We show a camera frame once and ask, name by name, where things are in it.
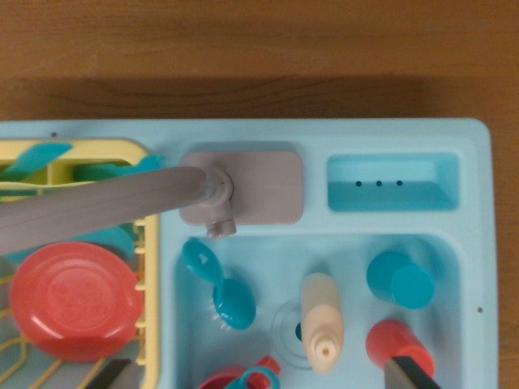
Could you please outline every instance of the yellow dish rack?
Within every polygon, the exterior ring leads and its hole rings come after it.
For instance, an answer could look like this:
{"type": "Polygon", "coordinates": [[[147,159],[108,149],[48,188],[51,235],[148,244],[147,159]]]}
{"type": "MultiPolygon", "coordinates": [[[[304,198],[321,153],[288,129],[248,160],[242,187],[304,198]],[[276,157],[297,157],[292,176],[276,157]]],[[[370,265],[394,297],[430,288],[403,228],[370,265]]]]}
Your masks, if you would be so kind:
{"type": "MultiPolygon", "coordinates": [[[[42,195],[52,190],[60,190],[70,186],[83,185],[86,182],[74,182],[73,170],[78,165],[92,165],[100,163],[116,163],[120,165],[136,165],[148,153],[141,146],[131,141],[121,139],[79,139],[79,140],[5,140],[0,141],[0,171],[12,165],[16,158],[37,143],[67,142],[73,148],[47,165],[46,168],[35,172],[23,182],[0,182],[0,203],[23,199],[31,195],[42,195]]],[[[144,378],[141,389],[153,389],[159,379],[160,349],[159,349],[159,220],[158,216],[148,216],[133,223],[135,236],[135,254],[137,256],[134,269],[138,279],[137,290],[144,293],[144,313],[137,322],[138,331],[132,341],[138,342],[136,362],[144,368],[144,378]]],[[[9,283],[14,273],[5,275],[0,273],[0,335],[3,326],[1,321],[11,316],[11,308],[2,306],[8,301],[5,296],[9,290],[9,283]]],[[[19,360],[11,366],[0,370],[0,388],[12,387],[9,385],[17,372],[30,367],[26,364],[30,352],[30,340],[19,333],[10,339],[0,338],[0,360],[2,353],[12,347],[19,346],[19,360]]],[[[45,385],[60,369],[76,368],[77,364],[62,360],[55,360],[34,382],[30,389],[47,387],[45,385]]],[[[103,367],[105,359],[87,370],[76,387],[85,388],[95,374],[103,367]]]]}

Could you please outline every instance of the faucet base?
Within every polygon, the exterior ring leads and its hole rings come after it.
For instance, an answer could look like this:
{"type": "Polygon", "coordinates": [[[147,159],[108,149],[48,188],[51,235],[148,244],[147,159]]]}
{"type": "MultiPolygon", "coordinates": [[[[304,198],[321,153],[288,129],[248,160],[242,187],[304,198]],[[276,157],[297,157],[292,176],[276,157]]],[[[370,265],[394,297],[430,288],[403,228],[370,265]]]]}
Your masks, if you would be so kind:
{"type": "MultiPolygon", "coordinates": [[[[293,224],[301,219],[302,160],[296,152],[190,152],[182,165],[216,168],[230,177],[230,210],[238,225],[293,224]]],[[[180,216],[189,224],[207,225],[203,203],[181,209],[180,216]]]]}

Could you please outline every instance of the drain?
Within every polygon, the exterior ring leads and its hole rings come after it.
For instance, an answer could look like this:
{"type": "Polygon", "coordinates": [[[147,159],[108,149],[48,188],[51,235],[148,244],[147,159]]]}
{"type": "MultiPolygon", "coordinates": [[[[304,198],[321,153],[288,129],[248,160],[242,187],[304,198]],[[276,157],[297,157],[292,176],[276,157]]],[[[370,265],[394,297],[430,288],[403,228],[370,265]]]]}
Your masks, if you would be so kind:
{"type": "Polygon", "coordinates": [[[297,369],[309,370],[311,364],[307,359],[300,336],[301,306],[299,299],[295,298],[286,302],[276,312],[272,321],[272,343],[283,361],[297,369]]]}
{"type": "Polygon", "coordinates": [[[302,341],[301,336],[301,323],[299,323],[297,326],[295,326],[295,336],[302,341]]]}

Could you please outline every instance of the teal spoon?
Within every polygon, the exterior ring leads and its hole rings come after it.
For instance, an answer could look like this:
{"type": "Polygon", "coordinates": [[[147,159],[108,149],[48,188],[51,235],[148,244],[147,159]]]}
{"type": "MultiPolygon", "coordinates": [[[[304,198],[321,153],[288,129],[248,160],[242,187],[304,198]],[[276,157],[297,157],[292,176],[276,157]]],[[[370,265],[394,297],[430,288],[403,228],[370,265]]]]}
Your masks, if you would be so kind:
{"type": "Polygon", "coordinates": [[[189,270],[215,285],[212,299],[224,322],[238,330],[248,328],[256,317],[251,289],[242,281],[226,279],[216,255],[196,239],[184,244],[182,256],[189,270]]]}
{"type": "MultiPolygon", "coordinates": [[[[134,242],[130,235],[119,226],[100,229],[92,233],[85,233],[78,237],[66,239],[66,241],[88,242],[105,247],[107,250],[114,252],[122,259],[129,259],[135,250],[134,242]]],[[[33,247],[31,249],[17,251],[5,255],[7,259],[16,263],[22,263],[30,254],[43,246],[33,247]]]]}
{"type": "Polygon", "coordinates": [[[20,182],[72,148],[70,143],[39,143],[23,152],[0,173],[0,181],[20,182]]]}
{"type": "Polygon", "coordinates": [[[116,164],[83,165],[74,169],[76,181],[101,181],[163,168],[163,156],[145,156],[137,165],[117,166],[116,164]]]}

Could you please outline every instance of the sink basin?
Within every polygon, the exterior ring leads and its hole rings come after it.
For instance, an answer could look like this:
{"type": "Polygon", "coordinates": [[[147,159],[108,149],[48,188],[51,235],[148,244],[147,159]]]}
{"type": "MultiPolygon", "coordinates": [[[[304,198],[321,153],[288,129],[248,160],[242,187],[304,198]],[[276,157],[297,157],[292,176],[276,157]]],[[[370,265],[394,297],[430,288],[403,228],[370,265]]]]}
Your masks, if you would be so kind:
{"type": "Polygon", "coordinates": [[[381,387],[383,372],[369,361],[365,339],[384,318],[408,323],[435,356],[436,380],[461,387],[461,290],[459,259],[431,235],[324,235],[230,237],[203,241],[228,276],[251,286],[258,312],[247,331],[226,329],[215,318],[212,286],[193,276],[179,252],[172,260],[176,326],[175,387],[197,387],[226,365],[254,365],[267,354],[280,363],[282,387],[381,387]],[[437,294],[423,310],[405,310],[378,300],[367,287],[369,262],[386,250],[403,250],[434,277],[437,294]],[[333,275],[341,290],[345,346],[331,374],[318,375],[302,361],[295,335],[295,310],[283,310],[299,297],[301,280],[314,271],[333,275]]]}

